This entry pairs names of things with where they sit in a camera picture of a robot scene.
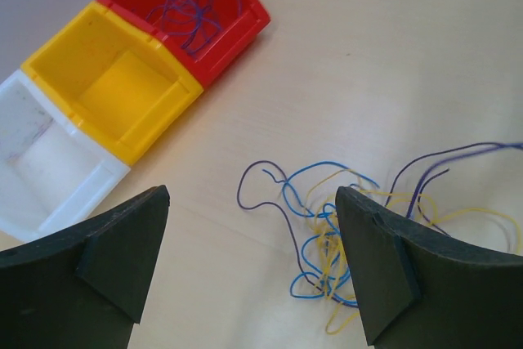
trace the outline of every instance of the tabletop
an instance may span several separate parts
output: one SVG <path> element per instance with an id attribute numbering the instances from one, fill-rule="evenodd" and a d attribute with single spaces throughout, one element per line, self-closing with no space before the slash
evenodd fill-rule
<path id="1" fill-rule="evenodd" d="M 0 76 L 88 1 L 0 0 Z M 269 27 L 95 212 L 151 186 L 165 184 L 171 195 L 130 349 L 367 347 L 360 319 L 329 336 L 324 327 L 335 305 L 289 296 L 298 269 L 287 226 L 275 208 L 238 207 L 243 170 L 259 159 L 289 172 L 335 160 L 387 188 L 420 154 L 521 139 L 521 0 L 262 2 Z M 523 207 L 515 192 L 523 174 L 518 160 L 517 152 L 505 152 L 456 164 L 431 195 L 444 210 L 481 205 L 523 221 L 516 216 Z M 408 172 L 402 190 L 412 189 L 425 167 Z M 301 177 L 297 187 L 305 192 L 331 172 Z M 334 181 L 331 191 L 340 184 Z M 281 202 L 279 190 L 256 170 L 242 198 Z M 303 241 L 306 226 L 292 220 Z M 482 217 L 449 230 L 502 248 L 503 234 Z M 0 236 L 1 249 L 16 244 Z M 351 312 L 343 310 L 339 320 Z"/>

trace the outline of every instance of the yellow plastic container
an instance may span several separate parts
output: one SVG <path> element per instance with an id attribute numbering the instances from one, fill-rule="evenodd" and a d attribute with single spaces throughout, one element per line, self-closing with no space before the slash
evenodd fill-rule
<path id="1" fill-rule="evenodd" d="M 160 41 L 97 2 L 22 70 L 74 124 L 128 165 L 203 92 Z"/>

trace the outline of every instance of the red plastic container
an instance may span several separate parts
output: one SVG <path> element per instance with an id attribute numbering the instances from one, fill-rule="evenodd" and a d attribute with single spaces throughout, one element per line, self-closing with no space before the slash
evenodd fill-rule
<path id="1" fill-rule="evenodd" d="M 222 30 L 200 51 L 188 54 L 182 49 L 186 37 L 173 30 L 187 29 L 183 24 L 167 24 L 152 19 L 152 10 L 166 0 L 97 0 L 127 22 L 155 36 L 198 79 L 203 87 L 223 72 L 226 66 L 270 22 L 270 17 L 259 0 L 212 0 L 213 15 Z"/>

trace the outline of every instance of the pile of tangled strings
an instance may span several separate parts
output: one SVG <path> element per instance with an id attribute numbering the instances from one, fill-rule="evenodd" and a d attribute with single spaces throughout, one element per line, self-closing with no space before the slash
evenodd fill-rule
<path id="1" fill-rule="evenodd" d="M 336 206 L 333 203 L 335 194 L 331 194 L 326 198 L 318 208 L 314 209 L 309 204 L 311 193 L 318 187 L 323 185 L 326 181 L 338 176 L 341 173 L 350 173 L 356 179 L 356 182 L 350 184 L 350 187 L 354 187 L 359 192 L 367 195 L 369 198 L 376 199 L 379 197 L 385 200 L 382 204 L 387 208 L 392 208 L 395 204 L 408 203 L 408 208 L 405 217 L 411 220 L 415 220 L 423 223 L 424 225 L 431 227 L 434 230 L 438 230 L 444 235 L 449 235 L 445 230 L 440 227 L 440 224 L 453 220 L 465 213 L 476 212 L 486 213 L 493 216 L 497 216 L 503 220 L 509 221 L 515 228 L 515 243 L 511 241 L 511 234 L 507 230 L 506 226 L 500 226 L 505 231 L 507 237 L 507 251 L 509 253 L 519 253 L 521 247 L 521 229 L 514 218 L 490 210 L 488 208 L 464 208 L 458 211 L 445 214 L 440 217 L 438 215 L 437 206 L 435 201 L 428 195 L 424 194 L 424 190 L 428 184 L 432 181 L 445 175 L 449 169 L 445 168 L 439 172 L 436 169 L 445 166 L 446 164 L 462 159 L 468 159 L 482 154 L 491 154 L 500 150 L 516 149 L 523 150 L 523 142 L 517 143 L 496 143 L 496 142 L 481 142 L 472 145 L 466 145 L 457 147 L 450 150 L 438 151 L 435 153 L 425 154 L 412 160 L 410 163 L 405 165 L 396 175 L 396 178 L 392 182 L 392 186 L 389 192 L 379 190 L 379 185 L 376 181 L 369 177 L 358 173 L 355 170 L 348 168 L 342 163 L 323 161 L 314 163 L 308 167 L 304 167 L 292 175 L 288 176 L 282 168 L 276 163 L 271 161 L 257 161 L 247 167 L 238 185 L 236 193 L 236 199 L 238 205 L 245 210 L 254 210 L 262 206 L 273 206 L 282 213 L 285 221 L 287 222 L 288 230 L 290 232 L 291 239 L 293 241 L 294 250 L 296 253 L 297 266 L 300 273 L 294 278 L 290 284 L 289 292 L 294 298 L 301 299 L 319 299 L 325 298 L 329 301 L 334 301 L 337 306 L 334 308 L 333 314 L 331 315 L 328 323 L 325 326 L 325 332 L 327 334 L 337 334 L 342 331 L 353 319 L 355 319 L 359 313 L 357 311 L 358 303 L 355 300 L 354 294 L 346 294 L 347 288 L 351 287 L 351 272 L 346 261 L 345 253 L 343 251 L 342 241 L 340 237 L 340 230 L 337 223 Z M 436 156 L 444 156 L 438 162 L 432 164 L 419 179 L 413 193 L 398 193 L 395 192 L 396 183 L 398 182 L 401 175 L 413 164 L 424 159 Z M 270 176 L 275 183 L 281 185 L 281 195 L 283 196 L 284 203 L 288 211 L 292 215 L 300 220 L 305 220 L 308 227 L 311 229 L 312 235 L 309 237 L 300 247 L 297 243 L 296 236 L 293 230 L 293 224 L 291 217 L 287 213 L 286 209 L 279 204 L 271 201 L 261 202 L 254 206 L 246 206 L 241 201 L 241 190 L 244 183 L 245 177 L 254 168 L 264 167 L 262 171 Z M 271 166 L 274 171 L 271 172 L 265 168 Z M 335 171 L 318 184 L 313 186 L 305 195 L 302 197 L 298 194 L 296 187 L 293 185 L 293 179 L 300 173 L 311 170 L 319 166 L 328 166 L 335 168 Z M 426 205 L 430 204 L 431 209 L 427 210 Z M 313 262 L 307 257 L 307 250 L 310 252 L 310 247 L 316 247 L 316 253 L 319 262 Z M 305 280 L 311 287 L 311 292 L 308 294 L 297 293 L 295 286 L 301 281 Z M 339 327 L 331 329 L 331 324 L 336 319 L 337 314 L 343 307 L 355 309 Z"/>
<path id="2" fill-rule="evenodd" d="M 236 3 L 240 16 L 242 2 L 236 0 Z M 193 57 L 223 31 L 215 0 L 165 0 L 154 7 L 145 20 L 169 36 L 185 38 L 180 47 Z"/>

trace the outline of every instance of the open container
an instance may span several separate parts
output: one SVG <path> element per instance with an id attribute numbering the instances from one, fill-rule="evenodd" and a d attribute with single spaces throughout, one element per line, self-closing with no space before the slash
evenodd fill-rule
<path id="1" fill-rule="evenodd" d="M 74 125 L 127 165 L 203 91 L 159 41 L 96 2 L 22 70 Z"/>
<path id="2" fill-rule="evenodd" d="M 97 0 L 127 22 L 155 36 L 168 50 L 207 87 L 224 68 L 270 22 L 259 0 L 177 0 L 183 10 L 177 16 L 165 17 L 162 5 L 166 0 Z M 207 20 L 205 36 L 200 31 L 191 43 L 193 50 L 183 48 L 187 32 L 194 28 L 194 10 L 188 2 L 196 2 Z M 213 27 L 214 22 L 220 29 Z"/>
<path id="3" fill-rule="evenodd" d="M 29 242 L 71 226 L 128 171 L 20 70 L 0 85 L 0 230 Z"/>

